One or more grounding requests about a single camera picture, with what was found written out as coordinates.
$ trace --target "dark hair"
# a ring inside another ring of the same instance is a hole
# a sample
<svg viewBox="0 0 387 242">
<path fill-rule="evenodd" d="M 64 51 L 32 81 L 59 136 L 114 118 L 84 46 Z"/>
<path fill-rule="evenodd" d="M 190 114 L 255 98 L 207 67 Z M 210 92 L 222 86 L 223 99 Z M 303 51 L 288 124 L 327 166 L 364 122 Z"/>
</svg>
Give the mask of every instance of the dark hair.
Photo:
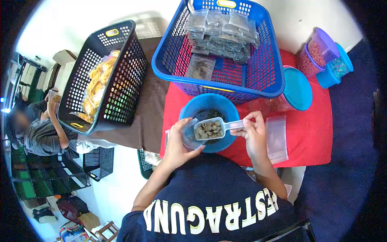
<svg viewBox="0 0 387 242">
<path fill-rule="evenodd" d="M 19 143 L 16 134 L 19 132 L 23 132 L 25 130 L 25 128 L 21 127 L 16 121 L 17 112 L 22 112 L 22 111 L 18 110 L 17 108 L 11 109 L 5 121 L 5 133 L 7 134 L 8 139 L 12 144 Z"/>
</svg>

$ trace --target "black basket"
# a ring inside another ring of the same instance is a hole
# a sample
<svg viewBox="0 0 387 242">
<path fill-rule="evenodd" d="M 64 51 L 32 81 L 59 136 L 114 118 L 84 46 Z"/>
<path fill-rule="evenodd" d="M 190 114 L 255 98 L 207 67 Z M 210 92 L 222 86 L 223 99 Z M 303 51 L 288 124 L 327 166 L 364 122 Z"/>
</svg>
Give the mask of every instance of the black basket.
<svg viewBox="0 0 387 242">
<path fill-rule="evenodd" d="M 62 125 L 88 135 L 133 123 L 148 61 L 135 33 L 135 22 L 123 21 L 92 33 L 84 43 L 67 81 L 59 105 Z M 112 50 L 121 50 L 106 84 L 93 124 L 70 112 L 82 112 L 83 92 L 90 83 L 88 72 Z"/>
<path fill-rule="evenodd" d="M 139 156 L 141 175 L 143 178 L 148 180 L 153 172 L 152 165 L 145 161 L 145 153 L 143 150 L 138 149 L 137 154 Z"/>
<path fill-rule="evenodd" d="M 113 173 L 114 148 L 99 147 L 83 155 L 83 171 L 99 182 Z"/>
</svg>

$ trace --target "chair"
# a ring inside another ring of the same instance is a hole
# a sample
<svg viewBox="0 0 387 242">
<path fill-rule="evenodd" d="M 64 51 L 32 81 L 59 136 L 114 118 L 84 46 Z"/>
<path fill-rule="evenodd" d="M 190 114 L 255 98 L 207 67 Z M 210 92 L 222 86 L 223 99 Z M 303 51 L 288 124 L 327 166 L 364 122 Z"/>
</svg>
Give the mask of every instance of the chair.
<svg viewBox="0 0 387 242">
<path fill-rule="evenodd" d="M 106 238 L 102 233 L 105 232 L 106 230 L 110 230 L 110 232 L 112 232 L 112 236 L 110 238 Z M 108 223 L 107 225 L 105 225 L 103 228 L 101 228 L 100 230 L 96 231 L 95 233 L 92 233 L 95 237 L 98 238 L 98 240 L 100 240 L 101 242 L 111 242 L 115 237 L 117 237 L 118 235 L 118 232 L 119 232 L 119 229 L 117 228 L 117 226 L 114 224 L 113 221 L 111 221 L 110 223 Z"/>
<path fill-rule="evenodd" d="M 291 232 L 294 232 L 295 230 L 302 228 L 306 231 L 309 240 L 311 242 L 316 242 L 316 237 L 314 235 L 312 225 L 310 224 L 309 219 L 304 219 L 300 222 L 297 222 L 296 224 L 287 227 L 286 229 L 283 229 L 282 231 L 279 231 L 277 233 L 274 233 L 272 235 L 266 236 L 265 238 L 255 240 L 254 242 L 272 242 L 272 241 L 277 241 L 286 235 L 290 234 Z"/>
</svg>

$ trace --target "scoop handle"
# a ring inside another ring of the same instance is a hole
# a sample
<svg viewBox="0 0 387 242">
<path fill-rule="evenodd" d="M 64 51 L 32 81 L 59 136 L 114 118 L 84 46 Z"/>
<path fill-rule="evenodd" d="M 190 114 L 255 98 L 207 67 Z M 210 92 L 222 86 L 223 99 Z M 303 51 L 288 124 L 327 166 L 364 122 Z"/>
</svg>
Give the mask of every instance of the scoop handle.
<svg viewBox="0 0 387 242">
<path fill-rule="evenodd" d="M 238 128 L 244 128 L 245 126 L 243 125 L 243 120 L 238 120 L 238 121 L 233 121 L 229 123 L 224 123 L 224 130 L 229 130 L 229 129 L 238 129 Z"/>
</svg>

